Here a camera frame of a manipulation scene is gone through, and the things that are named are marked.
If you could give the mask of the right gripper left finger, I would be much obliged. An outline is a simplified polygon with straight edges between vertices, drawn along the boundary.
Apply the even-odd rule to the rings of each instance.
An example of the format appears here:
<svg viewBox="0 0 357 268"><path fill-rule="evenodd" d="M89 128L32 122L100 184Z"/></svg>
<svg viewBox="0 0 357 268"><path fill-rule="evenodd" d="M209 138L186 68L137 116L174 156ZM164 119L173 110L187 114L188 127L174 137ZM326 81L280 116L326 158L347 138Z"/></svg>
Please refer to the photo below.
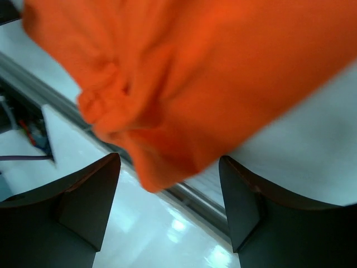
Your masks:
<svg viewBox="0 0 357 268"><path fill-rule="evenodd" d="M1 202L2 267L92 267L101 250L121 161L89 166Z"/></svg>

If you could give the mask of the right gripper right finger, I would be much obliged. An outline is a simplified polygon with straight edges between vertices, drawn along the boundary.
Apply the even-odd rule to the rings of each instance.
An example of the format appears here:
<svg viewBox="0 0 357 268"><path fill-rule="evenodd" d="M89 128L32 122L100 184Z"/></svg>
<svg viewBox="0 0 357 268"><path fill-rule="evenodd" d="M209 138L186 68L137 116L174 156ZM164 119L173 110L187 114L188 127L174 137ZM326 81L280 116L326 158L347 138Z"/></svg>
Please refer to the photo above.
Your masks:
<svg viewBox="0 0 357 268"><path fill-rule="evenodd" d="M241 267L355 267L356 205L287 190L229 156L219 160L229 236Z"/></svg>

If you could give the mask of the orange t shirt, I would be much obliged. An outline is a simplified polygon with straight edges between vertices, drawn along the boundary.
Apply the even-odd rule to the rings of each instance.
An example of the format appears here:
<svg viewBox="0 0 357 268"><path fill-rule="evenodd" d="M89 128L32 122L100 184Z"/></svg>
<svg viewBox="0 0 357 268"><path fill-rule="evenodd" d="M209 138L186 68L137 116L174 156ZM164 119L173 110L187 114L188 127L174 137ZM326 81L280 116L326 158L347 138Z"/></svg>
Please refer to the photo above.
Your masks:
<svg viewBox="0 0 357 268"><path fill-rule="evenodd" d="M25 1L22 23L151 193L204 170L356 58L355 1Z"/></svg>

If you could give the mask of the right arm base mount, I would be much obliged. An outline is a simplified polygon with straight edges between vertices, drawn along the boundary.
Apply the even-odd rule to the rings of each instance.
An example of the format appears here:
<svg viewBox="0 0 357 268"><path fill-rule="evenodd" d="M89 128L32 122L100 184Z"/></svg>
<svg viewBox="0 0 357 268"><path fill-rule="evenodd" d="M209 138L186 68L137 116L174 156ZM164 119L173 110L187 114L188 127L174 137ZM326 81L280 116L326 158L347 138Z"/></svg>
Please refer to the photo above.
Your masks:
<svg viewBox="0 0 357 268"><path fill-rule="evenodd" d="M9 130L20 131L29 144L43 153L43 156L2 156L1 161L55 161L50 135L40 106L1 79L1 133Z"/></svg>

